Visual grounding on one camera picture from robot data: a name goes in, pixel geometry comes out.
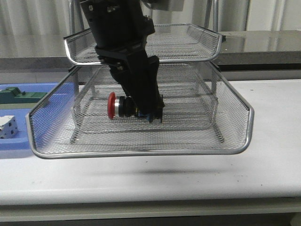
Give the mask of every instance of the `wire mesh desk tray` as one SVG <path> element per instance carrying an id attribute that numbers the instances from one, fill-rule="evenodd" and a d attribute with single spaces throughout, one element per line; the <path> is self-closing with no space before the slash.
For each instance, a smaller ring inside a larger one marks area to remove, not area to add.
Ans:
<path id="1" fill-rule="evenodd" d="M 192 24 L 159 24 L 147 39 L 146 52 L 160 62 L 210 61 L 221 50 L 222 36 Z M 64 39 L 67 57 L 75 65 L 101 65 L 90 29 Z"/>
<path id="2" fill-rule="evenodd" d="M 90 74 L 77 91 L 76 74 Z M 207 62 L 161 64 L 162 123 L 107 116 L 111 92 L 124 95 L 108 67 L 76 67 L 27 116 L 42 158 L 237 154 L 249 145 L 252 107 Z"/>

